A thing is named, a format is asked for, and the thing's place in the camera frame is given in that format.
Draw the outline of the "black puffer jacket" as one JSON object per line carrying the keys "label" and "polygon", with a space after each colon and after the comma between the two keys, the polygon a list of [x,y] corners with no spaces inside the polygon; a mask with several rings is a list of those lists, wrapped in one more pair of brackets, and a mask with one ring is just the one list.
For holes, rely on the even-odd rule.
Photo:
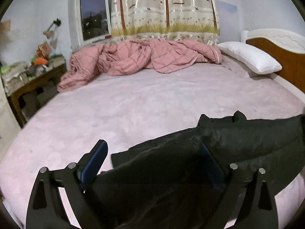
{"label": "black puffer jacket", "polygon": [[102,228],[199,228],[225,188],[229,165],[266,170],[275,194],[304,167],[304,116],[201,115],[194,128],[112,154],[113,169],[85,191]]}

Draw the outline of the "white cabinet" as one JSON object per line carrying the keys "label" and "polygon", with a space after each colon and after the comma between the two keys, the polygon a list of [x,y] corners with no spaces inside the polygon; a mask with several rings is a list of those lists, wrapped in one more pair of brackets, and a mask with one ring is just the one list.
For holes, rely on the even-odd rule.
{"label": "white cabinet", "polygon": [[20,126],[11,110],[3,88],[3,82],[0,83],[0,134],[1,134],[1,161],[7,154],[12,142],[20,133]]}

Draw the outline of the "brown wooden side table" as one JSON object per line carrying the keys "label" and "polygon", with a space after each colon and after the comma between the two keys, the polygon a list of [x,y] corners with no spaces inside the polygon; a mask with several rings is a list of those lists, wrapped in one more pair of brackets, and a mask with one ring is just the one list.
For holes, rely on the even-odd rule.
{"label": "brown wooden side table", "polygon": [[27,93],[34,91],[38,87],[42,87],[48,83],[48,81],[53,80],[58,74],[62,76],[67,71],[66,64],[61,64],[42,75],[29,81],[18,90],[13,92],[7,97],[9,105],[13,111],[13,114],[21,128],[27,123],[24,115],[22,114],[22,109],[20,108],[19,98]]}

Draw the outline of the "pink bed sheet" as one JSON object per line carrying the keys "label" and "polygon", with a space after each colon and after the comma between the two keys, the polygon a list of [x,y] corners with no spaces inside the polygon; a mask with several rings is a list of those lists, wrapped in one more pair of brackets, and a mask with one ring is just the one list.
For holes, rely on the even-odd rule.
{"label": "pink bed sheet", "polygon": [[268,77],[243,78],[217,64],[197,63],[161,74],[145,69],[130,76],[101,75],[72,92],[56,95],[17,136],[1,163],[1,191],[9,212],[26,220],[39,170],[77,162],[98,140],[109,152],[192,128],[241,111],[248,119],[290,118],[304,103]]}

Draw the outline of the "clutter pile on table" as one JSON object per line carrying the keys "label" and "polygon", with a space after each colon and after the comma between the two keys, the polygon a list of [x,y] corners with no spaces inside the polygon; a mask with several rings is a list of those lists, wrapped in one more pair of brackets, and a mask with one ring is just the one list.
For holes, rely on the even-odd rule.
{"label": "clutter pile on table", "polygon": [[13,65],[1,67],[1,79],[7,97],[31,80],[61,65],[65,67],[66,60],[64,56],[56,55],[52,56],[46,65],[28,65],[25,61],[19,61]]}

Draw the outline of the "orange toy on table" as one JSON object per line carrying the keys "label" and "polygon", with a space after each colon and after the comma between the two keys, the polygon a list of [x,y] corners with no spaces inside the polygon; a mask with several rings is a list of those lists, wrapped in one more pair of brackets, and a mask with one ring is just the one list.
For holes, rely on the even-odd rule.
{"label": "orange toy on table", "polygon": [[47,65],[48,61],[45,58],[37,57],[33,60],[34,65]]}

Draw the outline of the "pink quilted comforter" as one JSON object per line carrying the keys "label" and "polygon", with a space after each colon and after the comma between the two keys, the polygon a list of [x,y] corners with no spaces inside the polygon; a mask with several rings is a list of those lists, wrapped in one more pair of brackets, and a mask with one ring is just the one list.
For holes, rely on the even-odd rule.
{"label": "pink quilted comforter", "polygon": [[195,63],[220,64],[221,51],[196,40],[130,38],[118,43],[86,47],[71,55],[70,69],[57,85],[59,92],[76,90],[100,74],[126,76],[142,69],[168,74]]}

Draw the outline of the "white pillow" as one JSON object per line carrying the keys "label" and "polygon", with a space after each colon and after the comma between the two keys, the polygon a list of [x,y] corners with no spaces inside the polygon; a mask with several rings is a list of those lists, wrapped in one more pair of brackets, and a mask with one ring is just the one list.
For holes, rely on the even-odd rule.
{"label": "white pillow", "polygon": [[271,74],[282,70],[282,65],[275,58],[252,45],[228,41],[217,46],[223,53],[241,61],[256,74]]}

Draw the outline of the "wooden white headboard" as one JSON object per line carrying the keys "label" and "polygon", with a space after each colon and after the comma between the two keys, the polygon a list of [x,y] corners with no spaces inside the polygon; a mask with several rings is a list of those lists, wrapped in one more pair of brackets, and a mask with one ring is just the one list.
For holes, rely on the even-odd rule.
{"label": "wooden white headboard", "polygon": [[268,53],[282,70],[269,77],[304,101],[304,36],[278,28],[243,31],[240,41]]}

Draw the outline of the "tree pattern curtain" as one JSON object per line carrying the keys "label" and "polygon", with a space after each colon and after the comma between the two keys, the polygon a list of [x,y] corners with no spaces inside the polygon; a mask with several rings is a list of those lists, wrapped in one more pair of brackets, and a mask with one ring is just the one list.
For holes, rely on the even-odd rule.
{"label": "tree pattern curtain", "polygon": [[169,40],[193,39],[217,44],[217,0],[112,0],[111,35]]}

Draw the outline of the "white frame window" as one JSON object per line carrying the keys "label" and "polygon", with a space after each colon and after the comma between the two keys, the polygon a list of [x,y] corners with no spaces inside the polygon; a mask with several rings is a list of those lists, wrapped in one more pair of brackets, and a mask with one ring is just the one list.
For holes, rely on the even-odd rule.
{"label": "white frame window", "polygon": [[112,0],[75,0],[80,46],[111,38],[111,3]]}

